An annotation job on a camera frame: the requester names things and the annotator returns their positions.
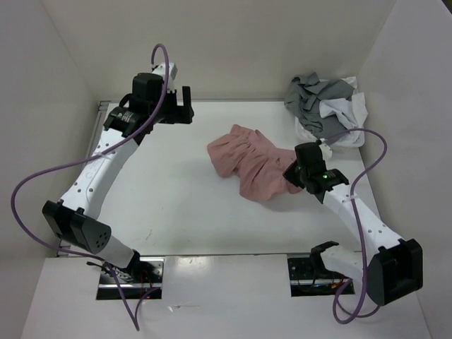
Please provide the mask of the pink pleated skirt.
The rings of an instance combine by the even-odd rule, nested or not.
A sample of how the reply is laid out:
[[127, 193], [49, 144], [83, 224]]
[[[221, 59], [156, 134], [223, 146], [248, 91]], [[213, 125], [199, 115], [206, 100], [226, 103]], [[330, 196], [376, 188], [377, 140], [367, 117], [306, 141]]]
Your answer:
[[239, 177], [239, 194], [255, 202], [278, 194], [297, 194], [283, 173], [296, 160], [293, 150], [276, 147], [260, 131], [233, 125], [230, 132], [207, 145], [208, 155], [220, 177]]

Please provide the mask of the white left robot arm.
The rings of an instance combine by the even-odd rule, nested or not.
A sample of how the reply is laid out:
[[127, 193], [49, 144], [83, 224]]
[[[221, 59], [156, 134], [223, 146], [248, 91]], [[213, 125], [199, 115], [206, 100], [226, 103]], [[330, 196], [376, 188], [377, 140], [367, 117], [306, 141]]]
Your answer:
[[126, 161], [138, 149], [156, 123], [190, 124], [194, 117], [191, 90], [182, 88], [183, 104], [177, 103], [176, 69], [163, 66], [133, 78], [132, 91], [106, 117], [95, 160], [86, 164], [73, 186], [58, 202], [45, 203], [42, 213], [55, 235], [84, 252], [100, 257], [115, 268], [124, 282], [152, 280], [154, 267], [112, 235], [99, 222], [102, 204]]

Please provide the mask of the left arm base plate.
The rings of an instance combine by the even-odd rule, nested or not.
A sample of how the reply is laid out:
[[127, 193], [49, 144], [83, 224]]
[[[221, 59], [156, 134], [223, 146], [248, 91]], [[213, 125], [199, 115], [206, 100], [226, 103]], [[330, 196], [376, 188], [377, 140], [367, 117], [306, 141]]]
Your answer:
[[[148, 268], [141, 276], [132, 277], [115, 266], [112, 267], [116, 273], [120, 288], [127, 300], [138, 301], [147, 292], [150, 292], [145, 299], [160, 299], [162, 297], [162, 280], [165, 268], [164, 257], [144, 256], [142, 262], [146, 262]], [[112, 276], [112, 272], [105, 265], [100, 271], [99, 282], [97, 286], [96, 300], [119, 300], [121, 295]]]

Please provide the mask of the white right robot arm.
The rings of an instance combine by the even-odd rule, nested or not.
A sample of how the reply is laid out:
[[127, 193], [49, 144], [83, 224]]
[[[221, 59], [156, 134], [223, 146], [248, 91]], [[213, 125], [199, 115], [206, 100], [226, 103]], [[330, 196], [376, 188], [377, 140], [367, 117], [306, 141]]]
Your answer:
[[315, 196], [335, 213], [362, 245], [359, 253], [328, 241], [311, 249], [309, 268], [318, 278], [341, 273], [365, 283], [365, 293], [378, 306], [396, 301], [423, 286], [423, 251], [414, 239], [404, 240], [353, 191], [338, 169], [327, 169], [319, 143], [295, 147], [295, 161], [283, 176]]

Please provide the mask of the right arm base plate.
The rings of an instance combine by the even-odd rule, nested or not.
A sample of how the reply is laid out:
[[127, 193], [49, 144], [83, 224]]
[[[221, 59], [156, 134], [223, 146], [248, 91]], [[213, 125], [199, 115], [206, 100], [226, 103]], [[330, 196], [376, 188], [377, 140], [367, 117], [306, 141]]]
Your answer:
[[341, 273], [316, 270], [307, 254], [288, 256], [292, 297], [315, 297], [334, 295], [348, 281]]

